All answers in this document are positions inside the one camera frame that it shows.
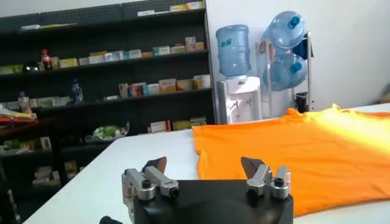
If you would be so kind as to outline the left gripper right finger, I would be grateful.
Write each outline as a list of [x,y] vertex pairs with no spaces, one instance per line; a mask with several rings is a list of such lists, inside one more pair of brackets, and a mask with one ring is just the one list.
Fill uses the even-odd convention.
[[272,169],[260,159],[241,157],[241,165],[247,180],[247,194],[250,198],[262,197],[266,189],[273,198],[287,199],[291,190],[291,172],[286,166],[280,166],[276,175]]

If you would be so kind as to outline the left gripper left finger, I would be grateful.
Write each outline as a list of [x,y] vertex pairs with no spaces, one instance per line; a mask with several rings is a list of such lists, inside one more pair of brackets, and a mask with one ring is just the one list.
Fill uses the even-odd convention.
[[151,201],[157,195],[168,198],[179,196],[179,182],[165,175],[167,157],[149,160],[141,171],[136,168],[126,169],[121,174],[122,200],[129,213],[134,213],[134,201]]

